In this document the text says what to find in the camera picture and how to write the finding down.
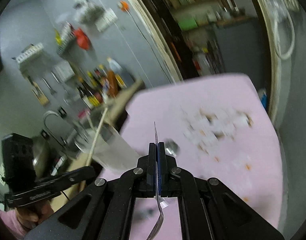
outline metal screw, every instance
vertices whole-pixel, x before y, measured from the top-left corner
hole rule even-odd
[[[181,169],[179,167],[173,167],[171,169],[171,171],[174,173],[174,174],[179,174],[181,172]]]
[[[142,174],[143,173],[143,169],[142,168],[135,168],[133,170],[134,174]]]
[[[211,185],[213,185],[213,186],[216,186],[216,185],[219,184],[219,181],[218,181],[218,179],[216,179],[216,178],[211,178],[211,179],[209,180],[209,183],[210,183]]]
[[[99,178],[94,181],[96,186],[102,186],[105,183],[105,179]]]

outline sink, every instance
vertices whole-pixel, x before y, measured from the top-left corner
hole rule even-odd
[[[102,112],[103,112],[103,107],[97,107],[91,110],[90,119],[94,127],[97,127],[99,125],[101,117],[102,117]],[[82,117],[79,121],[85,129],[91,128],[86,115]],[[80,149],[75,145],[75,142],[74,142],[78,136],[79,135],[77,131],[72,129],[71,132],[69,133],[69,136],[66,139],[67,144],[66,144],[65,153],[72,158],[76,158],[80,152]]]

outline green object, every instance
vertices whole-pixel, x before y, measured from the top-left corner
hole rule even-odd
[[[179,27],[181,28],[182,31],[187,31],[187,30],[190,30],[190,29],[197,28],[196,21],[193,17],[180,20],[178,22],[178,25],[179,25]]]

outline pink table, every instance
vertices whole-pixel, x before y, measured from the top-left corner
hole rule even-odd
[[[185,136],[183,113],[195,114],[201,107],[218,111],[234,108],[247,113],[252,127],[238,130],[234,139],[225,138],[208,153]],[[144,90],[127,107],[129,118],[122,136],[140,155],[155,142],[154,122],[159,141],[168,138],[180,147],[177,165],[195,177],[217,177],[271,225],[277,228],[283,190],[282,162],[275,130],[253,84],[242,74],[197,78],[185,83]],[[100,177],[116,179],[120,174],[105,170]],[[165,219],[156,240],[182,239],[176,199],[163,209]],[[133,221],[130,239],[146,239],[159,213],[155,199],[138,199],[134,213],[153,208],[149,218]]]

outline red bag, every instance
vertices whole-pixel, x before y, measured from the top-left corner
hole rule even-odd
[[[77,30],[73,31],[73,34],[76,36],[77,44],[80,48],[85,50],[88,50],[90,48],[90,40],[81,30],[81,28],[78,28]]]

